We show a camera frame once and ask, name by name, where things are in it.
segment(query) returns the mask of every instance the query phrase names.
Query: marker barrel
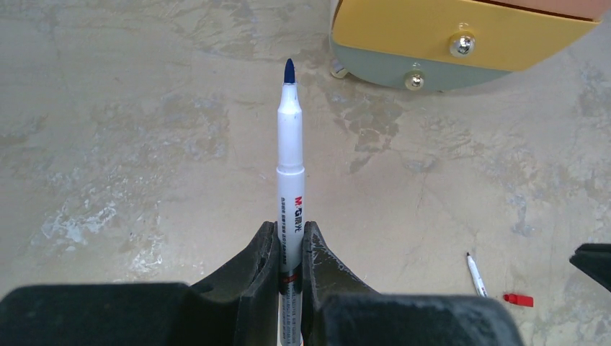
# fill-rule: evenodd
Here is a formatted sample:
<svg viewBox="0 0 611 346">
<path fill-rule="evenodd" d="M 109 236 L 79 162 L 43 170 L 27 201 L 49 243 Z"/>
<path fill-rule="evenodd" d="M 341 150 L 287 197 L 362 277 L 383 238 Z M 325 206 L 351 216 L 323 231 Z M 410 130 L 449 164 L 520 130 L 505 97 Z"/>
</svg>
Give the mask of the marker barrel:
<svg viewBox="0 0 611 346">
<path fill-rule="evenodd" d="M 304 192 L 302 111 L 295 84 L 282 86 L 278 107 L 278 238 L 280 239 L 280 342 L 301 345 Z"/>
</svg>

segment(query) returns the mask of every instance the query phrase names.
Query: marker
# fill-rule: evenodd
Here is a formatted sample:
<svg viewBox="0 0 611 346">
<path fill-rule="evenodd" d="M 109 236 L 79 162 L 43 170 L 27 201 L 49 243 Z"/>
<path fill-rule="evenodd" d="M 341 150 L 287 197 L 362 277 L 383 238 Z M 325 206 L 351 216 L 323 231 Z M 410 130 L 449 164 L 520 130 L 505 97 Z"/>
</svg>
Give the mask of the marker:
<svg viewBox="0 0 611 346">
<path fill-rule="evenodd" d="M 278 107 L 278 238 L 280 238 L 280 342 L 301 345 L 301 244 L 303 242 L 302 112 L 295 84 L 295 67 L 288 59 Z"/>
<path fill-rule="evenodd" d="M 467 264 L 469 265 L 469 271 L 473 278 L 473 285 L 476 287 L 476 291 L 480 297 L 487 297 L 486 288 L 483 286 L 483 281 L 477 270 L 476 261 L 473 260 L 471 255 L 467 252 Z"/>
</svg>

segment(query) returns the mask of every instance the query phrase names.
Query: blue marker tip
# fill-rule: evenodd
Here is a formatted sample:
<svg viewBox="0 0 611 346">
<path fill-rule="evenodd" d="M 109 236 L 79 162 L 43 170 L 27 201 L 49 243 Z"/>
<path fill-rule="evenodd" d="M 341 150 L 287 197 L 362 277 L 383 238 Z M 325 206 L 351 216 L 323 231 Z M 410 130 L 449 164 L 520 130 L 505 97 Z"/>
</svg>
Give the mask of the blue marker tip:
<svg viewBox="0 0 611 346">
<path fill-rule="evenodd" d="M 291 59 L 287 60 L 287 64 L 285 66 L 285 84 L 294 84 L 295 83 L 295 66 L 293 65 L 293 61 Z"/>
</svg>

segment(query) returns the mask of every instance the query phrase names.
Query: caster wheel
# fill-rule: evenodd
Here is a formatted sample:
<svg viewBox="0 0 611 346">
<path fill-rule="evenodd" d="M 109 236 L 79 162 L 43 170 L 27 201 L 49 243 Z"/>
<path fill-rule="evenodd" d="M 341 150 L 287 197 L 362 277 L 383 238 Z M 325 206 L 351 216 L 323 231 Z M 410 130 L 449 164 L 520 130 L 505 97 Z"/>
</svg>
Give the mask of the caster wheel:
<svg viewBox="0 0 611 346">
<path fill-rule="evenodd" d="M 331 62 L 331 75 L 337 79 L 343 79 L 348 75 L 348 70 L 337 60 Z"/>
</svg>

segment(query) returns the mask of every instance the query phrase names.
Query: small white marker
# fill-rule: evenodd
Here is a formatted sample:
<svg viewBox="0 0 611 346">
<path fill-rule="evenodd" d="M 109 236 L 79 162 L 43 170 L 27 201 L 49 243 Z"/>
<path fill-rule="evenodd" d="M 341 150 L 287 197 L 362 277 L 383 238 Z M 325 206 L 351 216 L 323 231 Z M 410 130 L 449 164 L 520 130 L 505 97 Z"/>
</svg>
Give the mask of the small white marker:
<svg viewBox="0 0 611 346">
<path fill-rule="evenodd" d="M 476 291 L 480 297 L 488 297 L 486 293 L 486 288 L 483 286 L 483 281 L 481 276 L 479 275 L 479 270 L 477 270 L 476 261 L 473 260 L 471 255 L 467 252 L 467 264 L 469 266 L 469 271 L 471 272 L 471 277 L 473 278 L 473 285 L 476 287 Z"/>
</svg>

